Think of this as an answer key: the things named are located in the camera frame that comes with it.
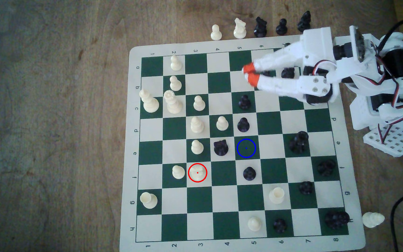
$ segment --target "black chess piece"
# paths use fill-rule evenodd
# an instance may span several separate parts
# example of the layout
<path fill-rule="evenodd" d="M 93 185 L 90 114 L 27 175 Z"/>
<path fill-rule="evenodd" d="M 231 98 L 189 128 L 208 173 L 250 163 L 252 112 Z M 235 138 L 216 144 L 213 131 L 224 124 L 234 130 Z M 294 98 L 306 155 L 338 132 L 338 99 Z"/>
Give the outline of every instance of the black chess piece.
<path fill-rule="evenodd" d="M 248 95 L 242 95 L 242 98 L 239 101 L 239 107 L 243 110 L 247 110 L 251 107 L 251 101 L 248 99 Z"/>
<path fill-rule="evenodd" d="M 267 21 L 261 17 L 256 18 L 256 27 L 254 28 L 254 35 L 258 38 L 263 38 L 267 35 Z"/>
<path fill-rule="evenodd" d="M 214 142 L 214 152 L 219 156 L 225 156 L 228 152 L 227 140 Z"/>
<path fill-rule="evenodd" d="M 303 153 L 308 146 L 309 135 L 305 131 L 298 132 L 289 142 L 289 149 L 296 154 Z"/>
<path fill-rule="evenodd" d="M 276 33 L 278 35 L 285 35 L 287 33 L 287 20 L 285 18 L 279 20 L 279 25 L 276 27 Z"/>
<path fill-rule="evenodd" d="M 349 214 L 346 212 L 329 211 L 324 217 L 326 226 L 331 229 L 339 229 L 350 221 Z"/>
<path fill-rule="evenodd" d="M 304 12 L 298 23 L 298 30 L 300 32 L 304 32 L 307 29 L 310 29 L 310 11 Z"/>

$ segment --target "black pawn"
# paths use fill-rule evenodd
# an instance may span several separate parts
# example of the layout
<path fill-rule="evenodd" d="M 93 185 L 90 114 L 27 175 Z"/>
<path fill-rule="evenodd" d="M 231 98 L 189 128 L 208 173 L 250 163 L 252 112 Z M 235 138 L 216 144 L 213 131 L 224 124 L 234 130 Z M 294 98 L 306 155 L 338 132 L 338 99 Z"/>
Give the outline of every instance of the black pawn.
<path fill-rule="evenodd" d="M 285 35 L 287 33 L 287 20 L 285 18 L 279 20 L 279 25 L 276 27 L 276 33 L 278 35 Z"/>
<path fill-rule="evenodd" d="M 337 164 L 332 159 L 321 162 L 317 167 L 317 171 L 323 177 L 328 177 L 332 174 Z"/>
<path fill-rule="evenodd" d="M 237 129 L 240 132 L 247 132 L 250 129 L 250 124 L 248 123 L 247 118 L 242 117 L 240 121 L 237 123 Z"/>
<path fill-rule="evenodd" d="M 225 156 L 228 152 L 227 140 L 214 142 L 214 152 L 219 156 Z"/>
<path fill-rule="evenodd" d="M 304 12 L 298 23 L 298 30 L 300 32 L 304 32 L 307 29 L 310 29 L 310 11 Z"/>
<path fill-rule="evenodd" d="M 254 35 L 258 38 L 263 38 L 267 35 L 267 21 L 261 17 L 256 18 L 256 27 L 254 28 Z"/>
<path fill-rule="evenodd" d="M 248 95 L 242 95 L 242 98 L 239 101 L 239 107 L 243 110 L 247 110 L 251 107 L 251 101 L 248 100 Z"/>
<path fill-rule="evenodd" d="M 248 181 L 252 181 L 256 177 L 256 171 L 252 167 L 247 167 L 243 170 L 243 177 Z"/>

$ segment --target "white pawn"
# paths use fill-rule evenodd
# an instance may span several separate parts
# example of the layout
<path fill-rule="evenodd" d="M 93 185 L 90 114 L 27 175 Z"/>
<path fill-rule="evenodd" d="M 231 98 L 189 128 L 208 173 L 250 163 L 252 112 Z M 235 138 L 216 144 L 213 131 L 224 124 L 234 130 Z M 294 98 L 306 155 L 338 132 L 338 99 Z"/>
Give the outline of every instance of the white pawn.
<path fill-rule="evenodd" d="M 152 97 L 150 93 L 145 89 L 141 89 L 141 91 L 139 91 L 139 97 L 141 97 L 141 100 L 144 102 L 144 110 L 149 113 L 157 111 L 160 107 L 160 103 L 158 102 L 158 100 Z"/>
<path fill-rule="evenodd" d="M 181 81 L 179 81 L 175 75 L 170 77 L 170 81 L 171 81 L 171 89 L 173 91 L 178 91 L 181 89 Z"/>
<path fill-rule="evenodd" d="M 212 40 L 220 40 L 222 38 L 222 33 L 219 30 L 218 25 L 213 25 L 212 26 L 212 32 L 211 32 L 211 39 Z"/>
<path fill-rule="evenodd" d="M 171 68 L 174 71 L 178 71 L 181 69 L 183 65 L 181 64 L 180 60 L 178 60 L 177 56 L 172 55 L 171 57 Z"/>
<path fill-rule="evenodd" d="M 141 196 L 139 196 L 139 200 L 144 205 L 145 208 L 152 209 L 158 204 L 158 199 L 154 194 L 143 192 Z"/>
<path fill-rule="evenodd" d="M 172 114 L 178 114 L 183 108 L 183 105 L 176 99 L 175 93 L 172 90 L 164 92 L 164 99 L 167 103 L 167 110 Z"/>
<path fill-rule="evenodd" d="M 217 126 L 218 130 L 224 131 L 228 128 L 228 121 L 224 116 L 219 116 L 215 125 Z"/>
<path fill-rule="evenodd" d="M 205 124 L 198 117 L 192 117 L 191 130 L 194 133 L 201 133 L 205 128 Z"/>
<path fill-rule="evenodd" d="M 199 96 L 199 95 L 195 96 L 195 98 L 194 98 L 194 109 L 196 111 L 202 111 L 202 110 L 205 109 L 205 106 L 206 106 L 206 104 L 205 104 L 204 100 L 202 99 L 202 97 Z"/>
<path fill-rule="evenodd" d="M 363 225 L 369 228 L 380 225 L 385 220 L 381 213 L 367 212 L 362 216 Z"/>
<path fill-rule="evenodd" d="M 236 22 L 234 37 L 237 39 L 243 39 L 247 35 L 247 31 L 245 30 L 245 22 L 238 18 L 236 18 L 234 22 Z"/>
<path fill-rule="evenodd" d="M 200 143 L 198 140 L 193 140 L 191 144 L 191 151 L 195 154 L 198 155 L 203 152 L 203 144 Z"/>

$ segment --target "green square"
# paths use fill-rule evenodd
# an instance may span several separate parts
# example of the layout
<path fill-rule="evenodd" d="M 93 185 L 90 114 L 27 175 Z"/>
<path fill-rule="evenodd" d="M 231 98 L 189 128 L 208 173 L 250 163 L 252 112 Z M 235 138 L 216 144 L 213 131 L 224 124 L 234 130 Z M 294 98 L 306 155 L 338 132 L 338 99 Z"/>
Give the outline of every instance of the green square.
<path fill-rule="evenodd" d="M 228 128 L 226 130 L 218 130 L 217 129 L 217 120 L 219 117 L 225 117 L 228 122 Z M 209 131 L 210 131 L 210 137 L 228 137 L 228 136 L 234 136 L 234 125 L 232 123 L 232 114 L 226 114 L 226 115 L 210 115 L 209 116 Z"/>
<path fill-rule="evenodd" d="M 332 131 L 328 108 L 306 109 L 307 132 Z"/>
<path fill-rule="evenodd" d="M 242 98 L 243 95 L 248 95 L 248 99 L 251 102 L 251 106 L 247 110 L 243 110 L 239 107 L 239 101 Z M 256 112 L 256 103 L 254 102 L 254 91 L 248 91 L 248 92 L 234 92 L 231 93 L 231 102 L 232 102 L 232 112 L 233 114 L 237 113 L 254 113 Z"/>
<path fill-rule="evenodd" d="M 313 192 L 309 195 L 304 195 L 299 191 L 300 184 L 301 183 L 288 184 L 292 209 L 316 208 L 315 184 L 313 186 Z"/>
<path fill-rule="evenodd" d="M 310 156 L 310 147 L 307 146 L 306 150 L 303 153 L 294 153 L 289 148 L 289 142 L 295 137 L 296 133 L 294 134 L 283 134 L 284 139 L 284 151 L 286 158 L 299 158 L 299 157 L 309 157 Z"/>
<path fill-rule="evenodd" d="M 139 165 L 152 165 L 163 163 L 163 142 L 139 142 Z"/>
<path fill-rule="evenodd" d="M 211 213 L 212 190 L 206 187 L 188 187 L 188 213 Z"/>
<path fill-rule="evenodd" d="M 239 212 L 212 213 L 214 239 L 239 239 Z"/>
<path fill-rule="evenodd" d="M 149 113 L 144 109 L 144 102 L 142 102 L 142 100 L 141 100 L 141 108 L 140 108 L 140 112 L 139 112 L 139 117 L 141 119 L 162 118 L 163 117 L 163 98 L 162 97 L 155 97 L 155 98 L 156 98 L 156 100 L 158 100 L 158 103 L 160 104 L 160 106 L 153 113 Z"/>
<path fill-rule="evenodd" d="M 277 233 L 274 231 L 273 222 L 278 219 L 283 219 L 287 224 L 287 229 L 283 233 Z M 294 237 L 291 210 L 266 210 L 265 223 L 267 227 L 268 238 Z"/>
<path fill-rule="evenodd" d="M 187 139 L 186 140 L 186 160 L 187 163 L 191 162 L 207 162 L 211 161 L 211 143 L 209 138 L 202 138 L 202 139 L 197 139 L 201 144 L 203 144 L 203 152 L 195 155 L 192 150 L 192 141 L 195 139 Z"/>
<path fill-rule="evenodd" d="M 186 139 L 186 117 L 163 118 L 163 140 Z"/>
<path fill-rule="evenodd" d="M 161 241 L 186 241 L 188 239 L 187 214 L 161 216 Z"/>
<path fill-rule="evenodd" d="M 181 179 L 176 179 L 172 175 L 172 168 L 174 165 L 181 166 L 186 173 L 186 163 L 181 164 L 163 164 L 163 188 L 178 188 L 178 187 L 186 187 L 186 176 Z"/>
<path fill-rule="evenodd" d="M 259 139 L 256 135 L 234 137 L 236 160 L 259 159 Z"/>
<path fill-rule="evenodd" d="M 199 95 L 201 99 L 205 102 L 205 109 L 202 111 L 197 111 L 194 108 L 194 99 L 195 96 Z M 186 116 L 207 116 L 209 115 L 209 98 L 208 94 L 191 94 L 186 95 Z"/>
<path fill-rule="evenodd" d="M 147 57 L 141 60 L 141 77 L 162 76 L 163 57 Z"/>
<path fill-rule="evenodd" d="M 152 209 L 146 208 L 139 197 L 143 192 L 148 192 L 154 194 L 158 199 L 158 203 Z M 147 190 L 138 190 L 138 198 L 136 199 L 136 215 L 152 215 L 152 214 L 161 214 L 161 189 L 147 189 Z"/>
<path fill-rule="evenodd" d="M 339 168 L 338 168 L 338 162 L 337 162 L 337 157 L 336 156 L 323 156 L 323 157 L 310 157 L 312 160 L 312 168 L 313 168 L 313 180 L 314 181 L 336 181 L 340 180 L 340 173 L 339 173 Z M 326 161 L 328 159 L 333 160 L 337 165 L 333 169 L 332 174 L 328 177 L 323 177 L 320 175 L 318 172 L 318 165 Z"/>
<path fill-rule="evenodd" d="M 287 183 L 285 158 L 261 159 L 262 183 Z"/>
<path fill-rule="evenodd" d="M 304 109 L 304 105 L 302 102 L 295 98 L 291 98 L 288 96 L 280 96 L 279 97 L 279 108 L 281 111 L 285 110 L 300 110 Z"/>
<path fill-rule="evenodd" d="M 230 72 L 208 73 L 208 93 L 231 92 Z"/>
<path fill-rule="evenodd" d="M 257 130 L 259 135 L 282 134 L 281 112 L 257 113 Z"/>
<path fill-rule="evenodd" d="M 186 75 L 175 75 L 176 78 L 181 81 L 181 89 L 174 91 L 175 95 L 185 95 L 186 94 Z M 163 94 L 167 90 L 171 90 L 171 76 L 163 76 Z"/>
<path fill-rule="evenodd" d="M 251 63 L 251 51 L 229 52 L 230 71 L 242 71 L 243 66 Z"/>
<path fill-rule="evenodd" d="M 262 184 L 237 186 L 239 211 L 264 210 Z"/>
<path fill-rule="evenodd" d="M 237 184 L 235 161 L 211 162 L 211 173 L 213 186 L 232 186 Z"/>
<path fill-rule="evenodd" d="M 208 72 L 206 53 L 187 54 L 184 56 L 186 74 L 201 74 Z"/>
<path fill-rule="evenodd" d="M 347 225 L 344 225 L 340 229 L 336 230 L 333 230 L 332 228 L 326 225 L 326 222 L 324 222 L 324 218 L 326 217 L 328 211 L 342 212 L 344 211 L 344 207 L 318 209 L 318 216 L 320 217 L 321 235 L 349 235 Z"/>

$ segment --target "black cable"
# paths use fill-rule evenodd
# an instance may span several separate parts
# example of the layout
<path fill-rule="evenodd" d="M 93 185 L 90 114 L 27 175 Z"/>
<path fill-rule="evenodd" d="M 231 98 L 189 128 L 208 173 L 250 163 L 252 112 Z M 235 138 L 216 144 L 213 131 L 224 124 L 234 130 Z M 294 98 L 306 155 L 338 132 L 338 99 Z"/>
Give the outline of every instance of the black cable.
<path fill-rule="evenodd" d="M 395 251 L 399 252 L 399 248 L 397 246 L 397 239 L 396 239 L 396 231 L 395 231 L 395 211 L 397 206 L 403 201 L 403 197 L 400 198 L 396 203 L 394 204 L 393 208 L 391 209 L 391 214 L 390 214 L 390 220 L 389 224 L 391 225 L 391 234 L 393 235 L 393 244 L 395 247 Z"/>

